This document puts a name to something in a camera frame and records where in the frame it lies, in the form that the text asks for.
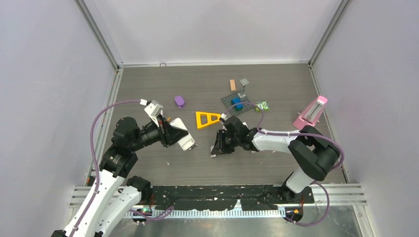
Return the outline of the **white remote control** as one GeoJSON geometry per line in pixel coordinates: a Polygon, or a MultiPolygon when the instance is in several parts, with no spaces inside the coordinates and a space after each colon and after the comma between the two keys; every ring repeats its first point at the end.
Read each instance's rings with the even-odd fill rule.
{"type": "Polygon", "coordinates": [[[177,144],[183,151],[191,150],[196,147],[196,141],[190,134],[181,118],[175,118],[169,124],[175,128],[176,132],[178,132],[178,135],[176,135],[177,144]]]}

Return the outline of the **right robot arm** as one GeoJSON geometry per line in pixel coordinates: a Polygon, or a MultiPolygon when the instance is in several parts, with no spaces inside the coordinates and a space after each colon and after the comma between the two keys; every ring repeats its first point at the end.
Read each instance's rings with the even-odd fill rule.
{"type": "Polygon", "coordinates": [[[272,151],[291,154],[298,169],[281,185],[279,198],[296,202],[302,191],[315,181],[323,181],[343,158],[342,149],[333,140],[323,136],[315,127],[306,125],[301,130],[279,132],[248,128],[239,118],[221,120],[223,128],[217,131],[211,156],[231,154],[236,147],[246,151],[272,151]]]}

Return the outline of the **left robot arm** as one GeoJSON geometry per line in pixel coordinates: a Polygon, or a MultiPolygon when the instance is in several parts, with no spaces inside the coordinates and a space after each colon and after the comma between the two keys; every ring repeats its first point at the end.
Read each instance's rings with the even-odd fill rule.
{"type": "Polygon", "coordinates": [[[105,152],[88,195],[71,222],[54,237],[107,237],[136,204],[151,200],[151,183],[133,176],[136,151],[160,142],[164,147],[178,144],[190,150],[196,142],[180,118],[168,122],[162,115],[139,127],[132,117],[117,122],[112,145],[105,152]]]}

